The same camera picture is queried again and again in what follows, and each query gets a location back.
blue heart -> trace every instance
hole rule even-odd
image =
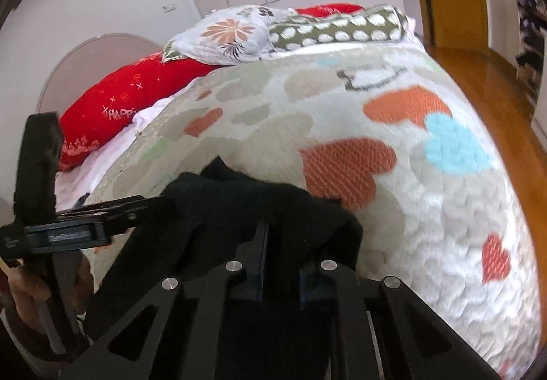
[[[338,65],[338,63],[340,63],[340,59],[336,58],[336,57],[320,58],[317,61],[317,65],[319,67],[325,67],[325,68],[334,67],[334,66]]]
[[[433,137],[423,148],[427,160],[440,171],[464,175],[492,167],[489,155],[471,131],[444,113],[426,117],[426,127]]]

screw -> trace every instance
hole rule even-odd
[[[334,269],[336,269],[338,267],[338,264],[336,264],[335,261],[333,260],[323,260],[321,262],[321,268],[322,270],[324,271],[333,271]]]
[[[401,285],[401,280],[396,276],[388,276],[384,279],[384,284],[390,289],[397,289]]]
[[[228,261],[226,263],[226,270],[229,272],[238,272],[243,267],[243,264],[241,264],[239,261]]]
[[[176,278],[166,278],[161,282],[161,287],[165,290],[173,290],[178,286],[178,280]]]

pillowcase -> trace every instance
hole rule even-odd
[[[391,5],[328,17],[290,16],[270,26],[275,51],[292,51],[317,43],[399,42],[408,29],[406,16]]]
[[[351,14],[364,9],[361,5],[353,3],[326,3],[324,5],[310,6],[309,8],[297,8],[298,14],[313,17],[327,17],[331,14]]]
[[[216,68],[190,58],[164,64],[158,52],[110,73],[61,116],[65,143],[59,169],[80,165],[89,153],[129,125],[136,112]]]
[[[268,26],[294,14],[294,9],[258,5],[215,11],[174,36],[163,49],[163,61],[191,57],[212,65],[253,62],[261,53],[272,49]]]

finger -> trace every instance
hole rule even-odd
[[[36,301],[46,301],[50,297],[51,292],[47,284],[24,266],[10,270],[8,283],[21,321],[35,331],[44,333]]]
[[[76,313],[83,314],[93,296],[93,275],[91,275],[89,260],[84,256],[78,267],[76,284],[72,292],[71,303]]]
[[[48,285],[33,271],[24,265],[15,267],[9,271],[8,283],[12,292],[27,295],[35,301],[45,302],[51,296]]]

red pillow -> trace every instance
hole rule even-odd
[[[190,58],[163,63],[158,52],[106,76],[61,116],[65,143],[59,169],[80,165],[89,153],[129,125],[136,112],[216,68],[219,66]]]
[[[362,9],[362,6],[353,5],[352,3],[327,3],[326,5],[311,6],[309,8],[297,8],[296,12],[312,17],[327,17],[336,13],[351,14]]]

